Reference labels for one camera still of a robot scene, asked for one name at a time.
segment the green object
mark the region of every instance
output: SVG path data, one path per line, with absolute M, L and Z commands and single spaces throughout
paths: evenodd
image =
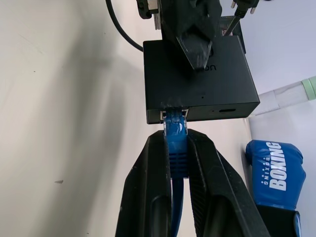
M 316 77 L 302 80 L 308 100 L 316 99 Z

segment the black box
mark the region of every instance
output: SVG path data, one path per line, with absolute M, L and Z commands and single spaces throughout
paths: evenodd
M 216 36 L 222 37 L 224 35 L 224 33 L 228 29 L 228 27 L 231 24 L 234 17 L 235 16 L 222 16 L 221 17 L 221 19 L 219 20 L 219 28 L 218 28 L 218 32 L 216 33 Z M 243 41 L 243 35 L 242 35 L 242 31 L 241 31 L 240 21 L 237 23 L 237 25 L 235 26 L 235 28 L 231 32 L 231 35 L 232 36 L 239 36 L 243 52 L 246 53 L 246 47 L 245 47 L 245 43 Z
M 171 43 L 144 42 L 148 124 L 170 109 L 188 109 L 187 121 L 245 118 L 260 103 L 237 36 L 215 37 L 204 71 L 180 58 Z

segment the black cable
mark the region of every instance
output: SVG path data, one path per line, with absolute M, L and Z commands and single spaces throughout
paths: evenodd
M 127 42 L 129 42 L 132 46 L 134 46 L 135 48 L 143 52 L 143 47 L 140 46 L 138 43 L 136 43 L 134 40 L 132 40 L 120 26 L 119 21 L 117 17 L 115 16 L 111 0 L 105 0 L 105 2 L 107 4 L 107 8 L 108 8 L 110 17 L 113 21 L 113 24 L 115 25 L 118 32 L 123 36 L 124 39 L 126 39 Z
M 231 32 L 234 30 L 234 28 L 236 27 L 236 25 L 238 24 L 238 22 L 240 21 L 240 17 L 239 16 L 235 16 L 232 20 L 232 22 L 230 23 L 229 27 L 227 28 L 226 32 L 225 32 L 225 36 L 229 36 L 231 34 Z

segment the power cord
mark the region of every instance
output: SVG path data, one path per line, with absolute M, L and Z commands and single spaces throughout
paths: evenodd
M 143 47 L 140 46 L 138 43 L 136 43 L 134 40 L 132 40 L 127 33 L 123 30 L 123 28 L 120 26 L 119 21 L 117 19 L 117 17 L 115 16 L 114 10 L 113 10 L 113 6 L 112 6 L 112 2 L 111 0 L 105 0 L 106 4 L 107 4 L 107 8 L 110 14 L 110 17 L 113 21 L 113 24 L 115 25 L 116 29 L 118 30 L 118 32 L 121 34 L 121 36 L 123 36 L 124 39 L 126 39 L 127 42 L 129 42 L 132 46 L 134 46 L 136 49 L 138 49 L 139 51 L 144 51 Z
M 237 4 L 237 9 L 235 11 L 235 17 L 230 23 L 228 29 L 225 32 L 225 36 L 229 36 L 234 30 L 241 18 L 244 18 L 248 9 L 251 8 L 250 14 L 253 14 L 258 6 L 259 0 L 233 0 L 231 8 L 234 8 Z

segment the boxing glove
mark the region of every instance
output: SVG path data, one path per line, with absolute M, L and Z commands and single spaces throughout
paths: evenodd
M 301 152 L 292 144 L 253 140 L 246 158 L 252 165 L 255 203 L 295 210 L 306 178 Z

